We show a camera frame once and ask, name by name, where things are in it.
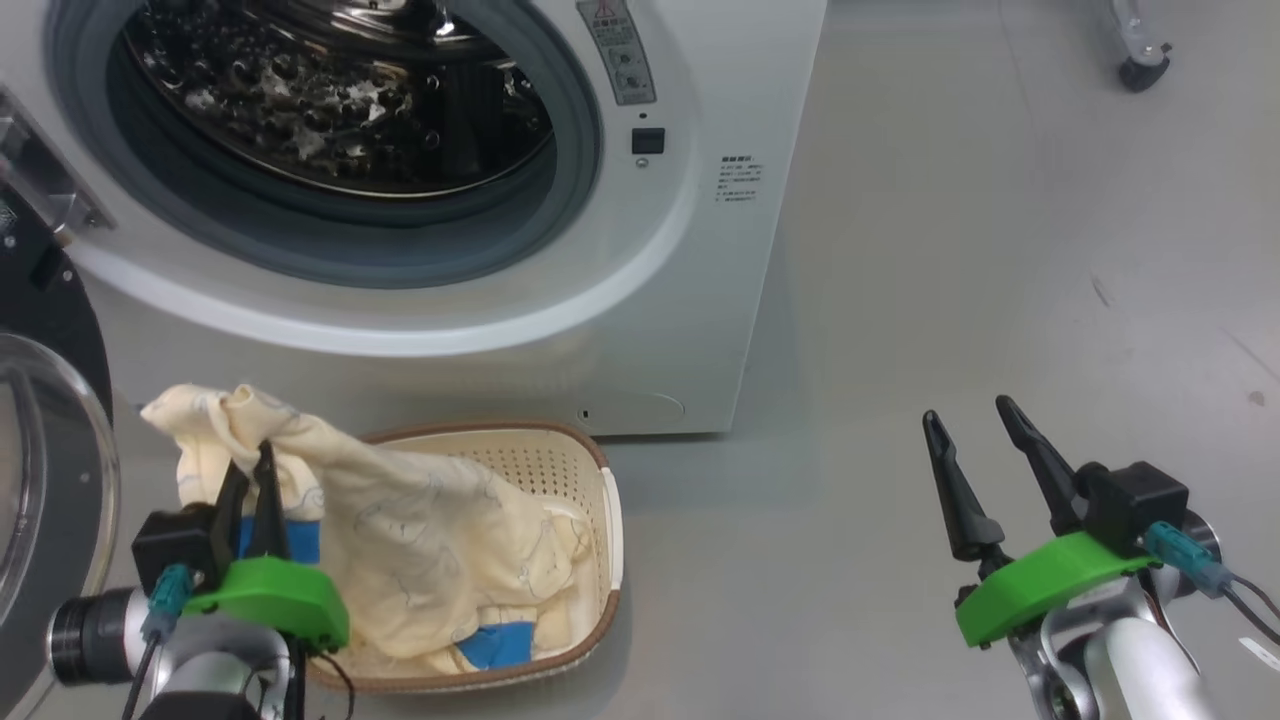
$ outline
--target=cream-colored garment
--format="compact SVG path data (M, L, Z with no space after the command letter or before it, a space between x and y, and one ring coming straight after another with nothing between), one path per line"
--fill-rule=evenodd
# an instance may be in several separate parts
M461 653L451 646L476 630L481 611L534 614L539 648L568 644L557 596L589 550L589 528L489 468L365 445L248 386L175 386L142 416L182 450L183 505L212 502L228 462L250 473L259 445L271 442L285 516L323 519L320 568L347 603L357 647L466 671L453 667Z

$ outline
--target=blue connector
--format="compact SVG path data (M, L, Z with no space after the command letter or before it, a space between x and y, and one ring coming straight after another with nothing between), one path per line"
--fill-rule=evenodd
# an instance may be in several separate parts
M196 583L186 565L170 565L160 574L156 587L147 598L147 619L142 621L142 637L160 635L166 642L178 628L178 618L187 601L196 592Z
M1213 560L1213 553L1169 523L1147 528L1146 550L1165 565L1178 568L1211 598L1222 597L1231 584L1231 571Z

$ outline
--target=green 3d-printed part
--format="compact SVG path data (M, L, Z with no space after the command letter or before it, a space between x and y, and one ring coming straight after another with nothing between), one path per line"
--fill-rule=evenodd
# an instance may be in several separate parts
M1062 536L988 575L956 607L956 624L969 647L996 642L1089 588L1156 564L1147 555L1120 557L1088 533Z
M347 606L329 575L280 557L232 562L221 587L192 597L183 614L215 610L294 635L317 652L335 652L349 637Z

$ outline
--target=warning label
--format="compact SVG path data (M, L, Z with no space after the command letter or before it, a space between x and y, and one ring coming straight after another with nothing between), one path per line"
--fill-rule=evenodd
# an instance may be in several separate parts
M618 105L655 102L649 59L626 0L580 0L577 13L591 31Z
M754 201L763 176L764 165L750 155L722 156L719 177L716 178L716 202Z

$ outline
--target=cable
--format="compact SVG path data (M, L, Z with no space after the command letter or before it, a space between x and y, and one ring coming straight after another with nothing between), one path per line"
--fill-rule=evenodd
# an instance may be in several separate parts
M262 679L261 673L265 673L268 670L275 670L275 664L280 660L288 661L289 673L293 673L293 659L289 657L288 655L273 655L270 657L266 657L253 667L250 667L248 678L244 678L244 684L241 685L241 694L248 692L248 687L253 683L253 678ZM285 682L288 682L288 678L276 678L275 683L271 684L274 685L276 683L285 683Z
M1258 600L1261 600L1263 602L1263 605L1267 606L1267 610L1270 610L1271 614L1276 616L1276 619L1280 619L1280 607L1276 606L1276 603L1271 600L1271 596L1268 596L1266 593L1266 591L1263 591L1262 588L1260 588L1256 583L1253 583L1253 582L1251 582L1251 580L1248 580L1245 578L1242 578L1239 575L1231 575L1231 580L1236 582L1236 583L1240 583L1242 585L1244 585L1245 588L1248 588L1249 592L1252 592L1253 594L1258 596Z
M1178 568L1196 583L1196 589L1210 598L1222 597L1222 588L1231 584L1231 571L1213 553L1187 533L1160 521L1147 528L1143 547L1165 565Z
M1258 618L1258 614L1254 612L1252 607L1245 605L1243 600L1240 600L1240 596L1236 594L1235 588L1230 587L1224 588L1222 596L1226 597L1226 600L1231 601L1231 605L1234 605L1235 609L1240 611L1240 615L1244 615L1244 619L1252 623L1253 626L1257 628L1260 633L1266 635L1268 641L1280 646L1280 633L1267 626L1267 624L1262 620L1262 618Z
M266 688L268 687L269 687L269 683L266 682L266 678L259 678L257 679L259 694L257 694L257 710L255 710L255 712L257 712L259 717L262 716L262 703L266 702Z
M342 682L347 685L346 720L351 720L351 716L356 714L356 684L351 682L351 675L347 675L347 671L342 669L342 665L338 665L338 661L334 660L332 655L317 655L316 660L324 660L329 665L332 665L333 669L338 673L338 676L340 676Z
M155 655L156 647L160 644L160 633L151 633L147 638L147 647L142 651L142 660L138 661L138 669L133 674L133 684L129 685L129 696L124 700L124 714L123 720L133 720L133 711L138 707L138 696L142 693L142 680L147 676L147 669L151 667L151 656Z

